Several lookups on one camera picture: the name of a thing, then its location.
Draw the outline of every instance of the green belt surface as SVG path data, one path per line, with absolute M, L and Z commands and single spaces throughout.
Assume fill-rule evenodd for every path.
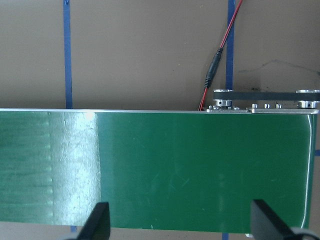
M 308 225 L 314 114 L 0 111 L 0 221 L 250 232 L 264 199 Z

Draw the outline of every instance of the blue tape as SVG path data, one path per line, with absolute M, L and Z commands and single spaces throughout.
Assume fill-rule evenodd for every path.
M 222 233 L 222 240 L 229 240 L 229 233 L 223 232 Z
M 70 232 L 76 233 L 77 232 L 77 226 L 70 226 Z
M 64 35 L 65 108 L 72 109 L 70 0 L 62 0 Z
M 236 0 L 228 0 L 228 25 L 236 10 Z M 234 85 L 234 23 L 226 40 L 225 89 L 232 90 Z

